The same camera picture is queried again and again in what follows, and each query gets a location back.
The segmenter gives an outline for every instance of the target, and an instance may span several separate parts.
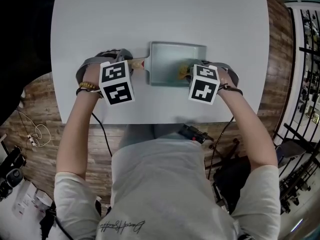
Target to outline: metal tray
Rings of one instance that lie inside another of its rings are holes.
[[[187,80],[179,80],[179,69],[193,60],[205,60],[207,47],[180,42],[153,41],[150,55],[144,59],[144,69],[149,72],[151,86],[188,87]]]

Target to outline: white t-shirt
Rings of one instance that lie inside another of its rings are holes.
[[[236,240],[243,232],[256,240],[278,238],[279,174],[273,165],[249,175],[232,216],[215,204],[198,142],[129,145],[114,154],[111,168],[112,210],[102,220],[88,184],[73,173],[57,173],[57,218],[74,240]]]

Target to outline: person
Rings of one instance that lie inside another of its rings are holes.
[[[98,85],[99,71],[99,65],[89,65],[83,81]],[[233,85],[223,69],[218,74],[222,84]],[[99,94],[81,91],[56,160],[54,200],[64,230],[74,240],[277,239],[280,190],[273,142],[240,93],[221,89],[218,95],[236,120],[251,165],[232,216],[215,204],[198,142],[178,133],[148,138],[143,131],[130,132],[148,125],[131,125],[112,157],[112,209],[101,219],[85,181],[89,123]]]

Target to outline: hand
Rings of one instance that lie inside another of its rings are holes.
[[[94,84],[96,87],[98,87],[99,76],[100,76],[100,64],[93,63],[86,68],[82,81],[89,82],[91,84]]]
[[[218,74],[220,78],[220,85],[228,84],[228,86],[231,86],[233,88],[236,88],[234,83],[232,82],[232,79],[230,75],[222,68],[218,68]],[[221,89],[218,91],[218,95],[223,95],[225,92],[228,92],[227,90]]]

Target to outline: wooden floor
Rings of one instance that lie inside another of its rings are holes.
[[[293,58],[293,33],[291,17],[283,1],[267,0],[267,3],[270,27],[269,60],[258,116],[272,135],[283,111],[289,90]],[[23,168],[25,177],[53,198],[56,154],[64,125],[61,123],[59,115],[52,75],[47,74],[33,81],[26,87],[26,93],[25,108],[21,111],[26,113],[36,124],[45,124],[49,128],[51,142],[44,147],[31,147],[30,142],[26,141],[26,131],[16,111],[0,127],[0,135],[7,133],[8,137],[4,143],[10,151],[14,145],[22,148],[27,157],[26,166]],[[28,132],[33,133],[35,130],[33,125],[24,116],[22,119]],[[217,139],[225,125],[226,123],[202,123],[196,126]],[[124,128],[125,125],[105,125],[112,152],[118,149]],[[44,134],[43,141],[45,142],[48,137],[47,134]],[[234,138],[241,141],[237,125],[232,123],[217,149],[222,153],[227,151]],[[208,149],[209,144],[205,143],[203,146],[207,164],[210,162],[212,154]],[[240,145],[239,151],[242,155],[245,154],[242,145]],[[92,190],[102,197],[102,203],[109,204],[112,186],[111,158],[103,132],[98,125],[90,127],[88,152],[86,180]]]

